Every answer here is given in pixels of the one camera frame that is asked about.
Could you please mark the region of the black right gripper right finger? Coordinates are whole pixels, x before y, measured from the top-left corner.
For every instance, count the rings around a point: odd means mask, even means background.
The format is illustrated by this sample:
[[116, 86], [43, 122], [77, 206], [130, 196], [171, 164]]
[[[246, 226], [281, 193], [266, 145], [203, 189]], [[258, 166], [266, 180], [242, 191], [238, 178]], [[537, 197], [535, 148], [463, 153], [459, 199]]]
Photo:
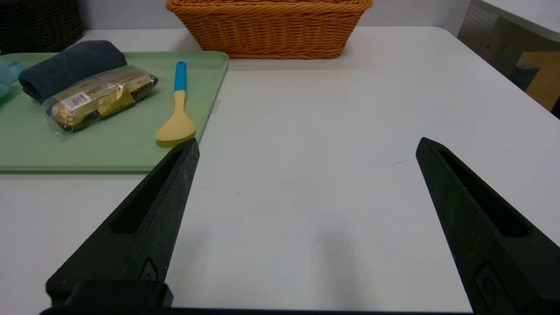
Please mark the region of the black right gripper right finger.
[[444, 145], [416, 159], [473, 313], [557, 315], [558, 245]]

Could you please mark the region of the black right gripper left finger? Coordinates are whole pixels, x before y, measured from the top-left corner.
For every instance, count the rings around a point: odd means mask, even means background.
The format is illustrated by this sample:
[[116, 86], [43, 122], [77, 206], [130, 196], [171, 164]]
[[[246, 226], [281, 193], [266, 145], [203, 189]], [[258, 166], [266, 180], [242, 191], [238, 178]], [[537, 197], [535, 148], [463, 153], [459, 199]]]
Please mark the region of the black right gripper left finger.
[[169, 307], [165, 278], [200, 151], [172, 148], [46, 282], [53, 307]]

